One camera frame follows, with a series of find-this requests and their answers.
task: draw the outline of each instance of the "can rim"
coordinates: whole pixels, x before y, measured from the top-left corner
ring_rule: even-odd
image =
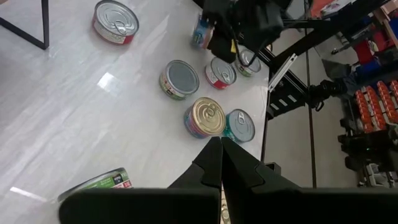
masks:
[[[247,115],[249,116],[249,118],[250,118],[250,120],[251,120],[251,122],[252,122],[252,124],[253,124],[253,135],[251,136],[251,138],[250,138],[249,140],[242,141],[242,139],[238,138],[238,137],[235,135],[235,133],[232,132],[231,123],[228,121],[229,129],[231,130],[231,132],[234,134],[234,136],[235,136],[239,141],[241,141],[241,142],[252,141],[252,140],[254,139],[255,135],[256,135],[256,127],[255,127],[255,125],[254,125],[253,119],[251,118],[251,116],[249,115],[248,112],[246,112],[246,111],[244,111],[244,110],[242,110],[242,109],[239,109],[239,108],[232,110],[229,114],[233,113],[234,111],[242,111],[243,113],[245,113],[245,114],[247,114]]]
[[[199,102],[200,102],[201,100],[211,100],[216,106],[218,106],[218,107],[220,108],[220,111],[221,111],[221,119],[223,119],[223,121],[224,121],[224,125],[223,125],[223,128],[221,129],[221,131],[213,131],[213,132],[205,131],[205,130],[203,130],[202,128],[200,128],[200,126],[198,125],[199,120],[198,120],[198,118],[195,116],[196,113],[194,113],[193,110],[198,106],[198,104],[199,104]],[[193,120],[194,120],[195,125],[196,125],[203,133],[205,133],[205,134],[207,134],[207,135],[221,134],[221,133],[224,131],[225,126],[226,126],[226,118],[225,118],[225,113],[224,113],[224,111],[223,111],[223,108],[222,108],[215,100],[213,100],[213,99],[211,99],[211,98],[209,98],[209,97],[201,97],[201,98],[197,99],[197,100],[193,103],[193,106],[192,106],[192,118],[193,118]]]
[[[214,57],[213,59],[211,59],[211,62],[210,62],[210,68],[211,68],[211,71],[214,73],[214,70],[213,70],[213,67],[212,67],[212,65],[213,65],[213,61],[214,60],[216,60],[218,57]],[[224,84],[227,84],[227,85],[232,85],[232,84],[234,84],[235,82],[236,82],[236,71],[235,71],[235,69],[234,69],[234,67],[231,65],[231,64],[229,64],[229,63],[226,63],[229,67],[230,67],[230,69],[232,70],[232,72],[234,73],[234,80],[231,82],[231,83],[227,83],[227,82],[224,82],[222,79],[220,79],[220,78],[218,78],[217,76],[217,79],[220,81],[220,82],[222,82],[222,83],[224,83]]]
[[[169,72],[170,72],[171,66],[172,66],[173,64],[175,64],[175,63],[181,63],[181,64],[187,66],[187,68],[189,69],[191,75],[193,76],[193,78],[194,78],[194,80],[195,80],[195,85],[196,85],[195,88],[194,88],[192,91],[183,91],[183,90],[180,90],[180,89],[178,89],[177,87],[175,87],[174,83],[171,81],[171,79],[170,79],[170,73],[169,73]],[[192,94],[194,94],[196,91],[198,91],[198,89],[199,89],[199,76],[198,76],[198,74],[196,73],[196,71],[192,68],[192,66],[191,66],[190,64],[188,64],[187,62],[184,62],[184,61],[182,61],[182,60],[173,60],[173,61],[169,62],[169,63],[166,65],[165,75],[166,75],[167,82],[170,84],[170,86],[171,86],[175,91],[177,91],[177,92],[179,92],[179,93],[181,93],[181,94],[184,94],[184,95],[192,95]]]
[[[114,30],[111,30],[109,27],[106,27],[106,26],[104,26],[102,23],[99,22],[99,23],[101,24],[101,26],[103,26],[107,31],[111,32],[112,34],[116,34],[116,35],[119,35],[119,36],[127,37],[127,36],[131,36],[131,35],[135,35],[135,34],[137,33],[137,31],[139,30],[139,21],[138,21],[137,15],[136,15],[130,8],[128,8],[126,5],[124,5],[124,4],[121,3],[121,2],[117,2],[117,1],[113,1],[113,0],[101,0],[101,1],[99,1],[99,2],[95,5],[95,10],[94,10],[94,15],[95,15],[96,20],[99,21],[99,20],[98,20],[98,16],[97,16],[97,8],[98,8],[100,5],[106,4],[106,3],[117,4],[117,5],[119,5],[119,6],[123,7],[123,8],[125,8],[125,9],[126,9],[129,13],[131,13],[131,15],[133,16],[133,18],[134,18],[134,20],[135,20],[135,22],[136,22],[137,28],[135,28],[135,29],[132,31],[131,34],[125,34],[125,35],[123,35],[123,34],[120,34],[120,33],[116,33]]]
[[[76,186],[70,188],[69,190],[64,191],[62,194],[60,194],[60,195],[58,196],[57,200],[58,200],[59,202],[62,202],[62,201],[65,200],[67,197],[69,197],[69,196],[71,196],[72,194],[74,194],[76,191],[81,190],[81,189],[83,188],[83,186],[87,186],[87,185],[89,185],[89,184],[92,184],[93,182],[98,181],[98,179],[103,179],[104,177],[107,177],[107,176],[109,176],[110,174],[113,174],[113,173],[115,173],[115,172],[125,172],[125,171],[126,171],[125,168],[120,167],[120,168],[117,168],[117,169],[108,171],[108,172],[106,172],[106,173],[104,173],[104,174],[100,174],[100,175],[98,175],[98,176],[96,176],[96,177],[91,178],[90,180],[86,180],[86,181],[84,181],[83,183],[78,184],[78,185],[76,185]]]
[[[243,54],[244,54],[245,52],[249,52],[249,53],[252,53],[252,54],[254,55],[254,53],[253,53],[251,50],[244,49],[244,50],[242,50],[242,52],[241,52],[241,57],[243,57]],[[258,58],[256,58],[256,59],[254,59],[254,61],[257,61],[257,62],[259,63],[259,66],[258,66],[257,69],[252,69],[252,68],[251,68],[252,65],[250,65],[250,66],[248,66],[248,67],[243,67],[243,68],[244,68],[244,69],[249,69],[250,71],[252,71],[252,72],[254,72],[254,73],[260,72],[260,70],[261,70],[261,62],[260,62],[260,60],[259,60]]]

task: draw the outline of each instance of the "gold can lid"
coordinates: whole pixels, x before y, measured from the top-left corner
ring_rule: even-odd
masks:
[[[196,100],[192,108],[193,119],[197,126],[210,135],[221,134],[225,128],[225,114],[214,100],[202,97]]]

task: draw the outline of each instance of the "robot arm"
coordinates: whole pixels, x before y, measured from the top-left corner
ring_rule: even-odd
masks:
[[[238,37],[244,35],[245,45],[256,55],[265,46],[280,37],[284,26],[282,14],[291,0],[194,0],[203,8],[202,19],[214,27],[213,37],[207,48],[224,60],[232,63],[240,58]]]

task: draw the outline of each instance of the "cat food can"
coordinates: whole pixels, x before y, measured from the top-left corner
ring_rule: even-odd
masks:
[[[248,64],[254,57],[254,53],[248,49],[243,50],[240,54],[241,59],[246,64]],[[254,59],[253,63],[248,67],[242,66],[238,59],[235,60],[235,65],[239,72],[245,77],[252,77],[255,73],[260,72],[261,70],[261,63],[258,58]]]
[[[93,16],[95,31],[114,44],[128,44],[139,28],[137,16],[117,1],[100,1]]]
[[[225,89],[236,81],[236,73],[232,65],[220,58],[213,58],[205,68],[206,79],[219,90]]]
[[[216,101],[202,97],[186,110],[184,124],[196,138],[219,135],[225,128],[224,111]]]
[[[214,27],[206,19],[199,15],[197,24],[193,30],[191,44],[195,47],[206,49],[213,36]]]
[[[58,196],[58,201],[62,202],[67,197],[72,194],[84,190],[84,189],[129,189],[132,188],[131,181],[127,172],[124,168],[118,168],[112,171],[109,171],[105,174],[101,174],[97,177],[94,177],[86,182],[77,185],[74,188],[67,190],[66,192],[60,194]]]
[[[253,120],[244,110],[235,109],[226,116],[226,127],[223,134],[234,142],[251,141],[255,133]]]
[[[174,60],[160,74],[159,84],[169,97],[184,100],[198,90],[199,78],[188,63]]]

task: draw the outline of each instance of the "metal table leg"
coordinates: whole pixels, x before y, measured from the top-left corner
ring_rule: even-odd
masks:
[[[17,34],[23,39],[29,41],[31,44],[34,44],[41,49],[45,50],[49,47],[50,44],[50,27],[49,27],[49,0],[42,0],[42,19],[43,19],[43,42],[37,40],[35,37],[31,36],[27,32],[21,30],[15,25],[11,24],[7,20],[0,17],[0,25],[9,31]]]

